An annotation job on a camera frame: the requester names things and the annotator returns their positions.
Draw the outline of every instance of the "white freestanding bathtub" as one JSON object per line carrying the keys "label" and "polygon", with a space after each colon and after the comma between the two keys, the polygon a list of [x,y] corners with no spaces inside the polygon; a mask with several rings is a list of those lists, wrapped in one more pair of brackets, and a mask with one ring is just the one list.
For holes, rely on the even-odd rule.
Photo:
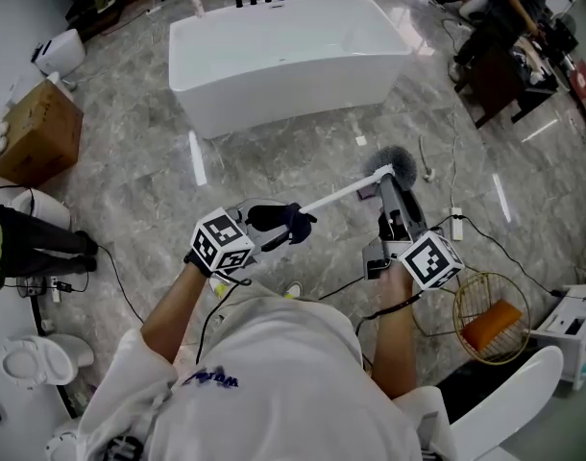
{"label": "white freestanding bathtub", "polygon": [[274,0],[174,22],[169,86],[205,138],[381,103],[410,53],[373,0]]}

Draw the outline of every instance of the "brush head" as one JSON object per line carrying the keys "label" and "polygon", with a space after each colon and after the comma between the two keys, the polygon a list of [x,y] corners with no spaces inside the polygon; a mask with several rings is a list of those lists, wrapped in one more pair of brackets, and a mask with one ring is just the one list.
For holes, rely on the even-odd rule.
{"label": "brush head", "polygon": [[380,149],[366,163],[366,176],[373,175],[382,166],[390,165],[396,181],[405,191],[417,181],[417,162],[404,147],[394,145]]}

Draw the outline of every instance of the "box on floor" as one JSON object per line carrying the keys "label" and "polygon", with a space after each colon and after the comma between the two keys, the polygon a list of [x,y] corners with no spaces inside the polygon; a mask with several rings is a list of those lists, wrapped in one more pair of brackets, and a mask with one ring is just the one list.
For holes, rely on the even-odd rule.
{"label": "box on floor", "polygon": [[4,118],[8,145],[0,177],[35,187],[75,164],[83,116],[54,84],[41,82]]}

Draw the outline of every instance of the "brush handle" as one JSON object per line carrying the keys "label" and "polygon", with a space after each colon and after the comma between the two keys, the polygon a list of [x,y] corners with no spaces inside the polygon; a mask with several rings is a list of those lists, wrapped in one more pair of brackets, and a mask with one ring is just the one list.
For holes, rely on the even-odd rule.
{"label": "brush handle", "polygon": [[312,202],[310,205],[303,206],[302,208],[300,208],[300,213],[309,213],[310,211],[314,211],[317,208],[320,208],[321,206],[325,206],[337,200],[340,200],[340,198],[350,195],[351,193],[355,193],[358,189],[365,188],[370,184],[379,182],[385,174],[393,175],[393,169],[391,168],[391,166],[383,166],[380,169],[378,169],[372,176],[368,176],[363,180],[354,182],[353,184],[349,184],[348,186],[343,187],[335,193],[331,193],[330,195],[321,198],[316,202]]}

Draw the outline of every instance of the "bottle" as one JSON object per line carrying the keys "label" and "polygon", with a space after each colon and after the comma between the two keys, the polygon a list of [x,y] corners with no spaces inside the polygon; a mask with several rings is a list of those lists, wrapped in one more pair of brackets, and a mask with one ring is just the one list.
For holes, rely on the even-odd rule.
{"label": "bottle", "polygon": [[204,11],[204,6],[201,3],[201,0],[190,0],[193,4],[193,9],[195,10],[195,15],[198,17],[203,17],[206,12]]}

